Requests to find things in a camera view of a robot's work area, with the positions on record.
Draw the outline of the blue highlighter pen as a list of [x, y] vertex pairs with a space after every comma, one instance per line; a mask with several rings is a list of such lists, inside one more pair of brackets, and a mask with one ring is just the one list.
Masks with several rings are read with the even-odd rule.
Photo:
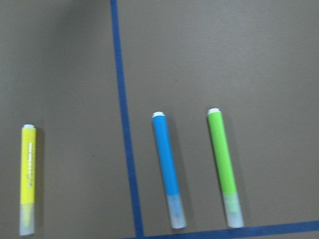
[[171, 227], [173, 229], [183, 229], [186, 227], [186, 219], [175, 170], [166, 116], [163, 112], [154, 112], [152, 120]]

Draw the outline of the brown paper table cover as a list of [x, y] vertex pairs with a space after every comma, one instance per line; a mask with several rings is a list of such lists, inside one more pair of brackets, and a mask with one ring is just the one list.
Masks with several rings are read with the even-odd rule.
[[[227, 224], [207, 112], [244, 227]], [[186, 227], [153, 128], [166, 116]], [[34, 239], [316, 239], [316, 0], [3, 0], [0, 236], [19, 238], [20, 131], [37, 129]]]

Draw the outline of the green highlighter pen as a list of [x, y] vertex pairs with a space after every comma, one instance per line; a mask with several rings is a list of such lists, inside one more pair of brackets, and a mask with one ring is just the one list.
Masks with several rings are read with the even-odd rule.
[[242, 228], [244, 227], [244, 219], [242, 216], [221, 110], [219, 108], [209, 109], [207, 112], [207, 120], [215, 155], [227, 224], [231, 228]]

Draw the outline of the yellow highlighter pen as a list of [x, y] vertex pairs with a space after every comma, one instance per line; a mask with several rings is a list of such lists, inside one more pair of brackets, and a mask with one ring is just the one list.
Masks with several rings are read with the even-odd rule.
[[35, 232], [36, 128], [25, 124], [21, 129], [19, 235]]

